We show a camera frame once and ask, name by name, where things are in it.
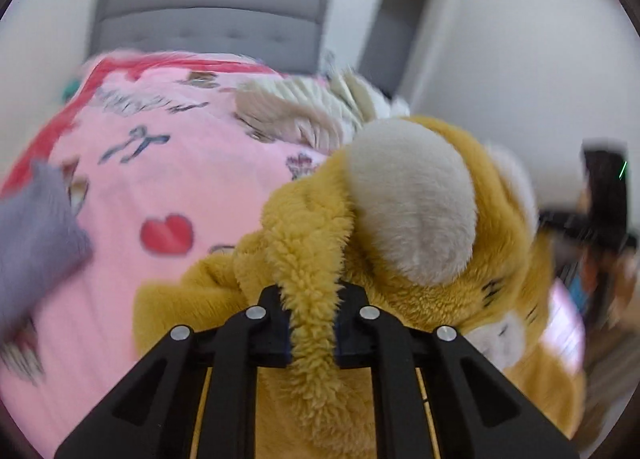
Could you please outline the yellow fleece hooded jacket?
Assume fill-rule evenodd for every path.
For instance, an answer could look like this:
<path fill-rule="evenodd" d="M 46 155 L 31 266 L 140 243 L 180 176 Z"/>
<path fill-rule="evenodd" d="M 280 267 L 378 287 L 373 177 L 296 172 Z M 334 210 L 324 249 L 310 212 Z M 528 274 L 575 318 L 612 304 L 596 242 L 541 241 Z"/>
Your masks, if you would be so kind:
<path fill-rule="evenodd" d="M 341 283 L 404 325 L 456 328 L 566 436 L 585 378 L 541 344 L 554 280 L 530 179 L 506 149 L 415 116 L 368 124 L 309 176 L 276 190 L 258 231 L 175 283 L 134 299 L 145 353 L 177 325 L 221 326 L 277 285 L 292 313 L 293 361 L 258 375 L 261 458 L 371 458 L 371 378 L 333 358 Z"/>

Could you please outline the grey folded garment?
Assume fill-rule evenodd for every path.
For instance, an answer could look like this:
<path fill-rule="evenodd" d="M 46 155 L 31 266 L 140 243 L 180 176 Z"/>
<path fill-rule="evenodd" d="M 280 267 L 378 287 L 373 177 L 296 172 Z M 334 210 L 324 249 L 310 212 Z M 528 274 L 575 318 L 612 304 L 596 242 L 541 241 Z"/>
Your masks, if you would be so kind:
<path fill-rule="evenodd" d="M 34 162 L 30 181 L 1 200 L 1 334 L 14 331 L 92 252 L 63 172 Z"/>

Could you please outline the pink cartoon bed blanket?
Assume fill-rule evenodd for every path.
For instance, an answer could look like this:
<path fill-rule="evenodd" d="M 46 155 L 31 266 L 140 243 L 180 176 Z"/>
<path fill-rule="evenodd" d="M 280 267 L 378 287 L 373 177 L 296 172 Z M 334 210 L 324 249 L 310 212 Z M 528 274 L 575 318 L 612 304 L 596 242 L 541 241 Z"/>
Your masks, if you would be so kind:
<path fill-rule="evenodd" d="M 41 382 L 4 372 L 6 405 L 44 457 L 131 366 L 134 299 L 258 231 L 271 195 L 330 154 L 259 134 L 235 91 L 277 73 L 232 55 L 111 55 L 40 130 L 29 158 L 62 164 L 90 264 L 36 318 Z"/>

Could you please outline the cream quilted blanket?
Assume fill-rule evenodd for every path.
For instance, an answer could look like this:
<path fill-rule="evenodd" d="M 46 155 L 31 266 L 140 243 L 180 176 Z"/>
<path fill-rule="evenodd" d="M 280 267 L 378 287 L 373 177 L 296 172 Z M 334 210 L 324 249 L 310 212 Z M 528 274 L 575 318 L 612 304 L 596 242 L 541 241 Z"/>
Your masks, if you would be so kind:
<path fill-rule="evenodd" d="M 409 114 L 404 98 L 385 97 L 352 70 L 333 72 L 326 81 L 252 80 L 235 91 L 235 115 L 252 130 L 323 154 L 349 144 L 370 122 Z"/>

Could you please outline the teal pillow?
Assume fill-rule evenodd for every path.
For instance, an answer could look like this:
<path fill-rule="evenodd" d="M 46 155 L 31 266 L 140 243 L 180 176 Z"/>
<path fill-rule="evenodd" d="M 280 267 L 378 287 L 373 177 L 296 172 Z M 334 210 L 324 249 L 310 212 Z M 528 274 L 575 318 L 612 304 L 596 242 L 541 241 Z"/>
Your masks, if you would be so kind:
<path fill-rule="evenodd" d="M 74 78 L 65 86 L 62 95 L 62 101 L 64 102 L 64 104 L 67 104 L 75 96 L 75 94 L 78 92 L 78 89 L 80 89 L 80 86 L 81 81 L 78 80 L 78 78 Z"/>

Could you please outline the grey upholstered headboard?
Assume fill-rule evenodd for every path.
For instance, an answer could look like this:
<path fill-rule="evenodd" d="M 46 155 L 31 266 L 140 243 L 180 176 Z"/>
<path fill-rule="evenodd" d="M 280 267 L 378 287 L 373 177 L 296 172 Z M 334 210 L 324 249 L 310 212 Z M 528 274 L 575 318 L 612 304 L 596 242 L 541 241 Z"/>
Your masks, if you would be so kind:
<path fill-rule="evenodd" d="M 332 0 L 94 0 L 87 54 L 116 49 L 254 58 L 315 74 Z"/>

